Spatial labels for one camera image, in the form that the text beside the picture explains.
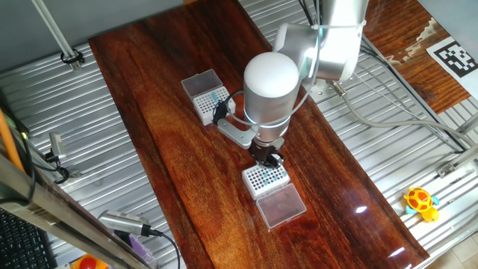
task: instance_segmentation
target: wall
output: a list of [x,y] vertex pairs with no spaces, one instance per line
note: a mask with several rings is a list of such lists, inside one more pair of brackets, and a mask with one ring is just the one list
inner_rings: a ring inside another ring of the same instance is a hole
[[[182,5],[182,0],[45,0],[69,44]],[[60,54],[30,0],[0,1],[0,72]]]

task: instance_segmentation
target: plastic container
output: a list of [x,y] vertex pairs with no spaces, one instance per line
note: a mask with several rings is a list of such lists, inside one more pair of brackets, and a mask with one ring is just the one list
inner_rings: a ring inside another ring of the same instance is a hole
[[[181,81],[182,87],[189,99],[194,104],[194,109],[201,119],[204,126],[212,123],[213,113],[216,104],[220,100],[225,100],[229,92],[216,75],[215,71],[210,69],[201,74],[194,75]],[[235,111],[236,104],[230,99],[229,108]]]
[[286,185],[255,202],[269,229],[307,211],[294,184]]
[[283,166],[255,165],[242,171],[242,180],[269,229],[292,220],[307,210]]

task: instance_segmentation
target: white cable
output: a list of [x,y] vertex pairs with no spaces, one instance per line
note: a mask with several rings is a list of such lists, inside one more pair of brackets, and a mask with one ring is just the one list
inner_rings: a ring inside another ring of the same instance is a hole
[[236,120],[237,122],[239,123],[242,123],[244,125],[247,125],[247,126],[272,126],[274,124],[277,124],[277,123],[281,123],[283,121],[285,121],[287,118],[289,118],[290,116],[292,116],[292,114],[296,113],[297,110],[299,110],[299,108],[303,105],[303,103],[305,102],[305,100],[307,99],[307,96],[309,96],[309,94],[311,93],[312,91],[312,84],[309,86],[308,88],[308,91],[307,93],[305,93],[304,97],[302,98],[302,100],[300,100],[300,103],[292,110],[292,112],[290,112],[287,116],[285,117],[282,117],[278,120],[273,120],[271,122],[268,122],[268,123],[250,123],[250,122],[247,122],[247,121],[244,121],[244,120],[241,120],[239,119],[238,117],[236,117],[234,115],[234,113],[231,112],[231,109],[229,108],[229,106],[227,105],[227,112],[229,114],[231,114],[232,118],[234,120]]
[[431,122],[431,121],[428,121],[428,120],[406,120],[406,121],[395,122],[395,123],[375,123],[373,121],[369,121],[369,120],[365,119],[364,117],[362,117],[355,110],[355,108],[350,103],[349,97],[347,95],[342,96],[342,99],[344,100],[347,107],[349,107],[350,112],[352,112],[352,114],[354,114],[358,118],[359,121],[361,121],[362,123],[364,123],[366,125],[373,126],[373,127],[380,127],[380,128],[391,128],[391,127],[408,126],[408,125],[431,126],[431,127],[436,127],[438,129],[442,129],[442,130],[450,132],[451,134],[457,136],[459,139],[463,140],[469,146],[474,146],[474,144],[475,144],[475,143],[473,143],[472,140],[470,140],[468,137],[465,137],[462,133],[459,133],[458,131],[456,131],[456,130],[448,127],[448,126],[444,126],[440,123],[434,123],[434,122]]
[[365,85],[367,85],[371,90],[373,90],[375,93],[378,93],[379,95],[385,97],[385,99],[387,99],[390,103],[394,104],[397,108],[401,109],[402,111],[406,112],[407,114],[410,114],[412,115],[413,117],[415,117],[416,119],[418,120],[421,120],[421,118],[417,115],[417,114],[413,114],[411,111],[408,111],[406,110],[405,108],[403,108],[402,106],[400,106],[399,104],[397,104],[395,101],[389,99],[385,94],[381,93],[380,91],[378,90],[375,90],[374,87],[370,86],[370,84],[368,84],[368,82],[366,82],[362,77],[360,77],[359,75],[357,75],[357,78],[360,79],[362,82],[364,82]]
[[363,20],[357,25],[313,25],[312,28],[314,30],[321,29],[344,29],[344,28],[360,28],[364,27],[367,24],[367,20]]
[[[392,104],[394,104],[397,108],[401,109],[402,111],[406,112],[407,114],[410,114],[412,115],[413,117],[415,117],[415,119],[417,120],[422,120],[417,114],[414,114],[412,113],[411,111],[408,111],[407,109],[403,108],[402,106],[400,106],[399,104],[397,104],[396,102],[394,102],[393,100],[389,99],[385,94],[381,93],[380,91],[378,90],[375,90],[374,87],[372,87],[370,84],[368,84],[362,77],[360,77],[358,74],[356,74],[357,78],[360,79],[362,82],[364,82],[371,90],[373,90],[375,93],[378,93],[379,95],[383,96],[384,98],[386,98],[389,102],[391,102]],[[443,133],[441,133],[439,130],[437,130],[436,128],[433,128],[431,126],[429,126],[434,132],[436,135],[439,135],[442,139],[444,140],[448,140],[444,135]]]

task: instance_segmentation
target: wooden table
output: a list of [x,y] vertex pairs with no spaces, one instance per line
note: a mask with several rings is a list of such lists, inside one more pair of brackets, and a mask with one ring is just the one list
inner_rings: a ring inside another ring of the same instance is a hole
[[438,114],[470,97],[426,49],[450,35],[417,0],[370,0],[365,36]]
[[270,50],[237,1],[194,2],[90,45],[189,268],[406,268],[428,257],[311,98],[282,150],[307,212],[267,230],[240,175],[254,161],[201,124],[181,86],[212,68],[236,91]]

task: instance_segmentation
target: red object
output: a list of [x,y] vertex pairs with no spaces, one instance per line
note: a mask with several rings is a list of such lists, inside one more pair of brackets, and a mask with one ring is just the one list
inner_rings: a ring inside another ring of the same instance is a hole
[[80,263],[80,269],[96,269],[96,261],[93,258],[85,258]]

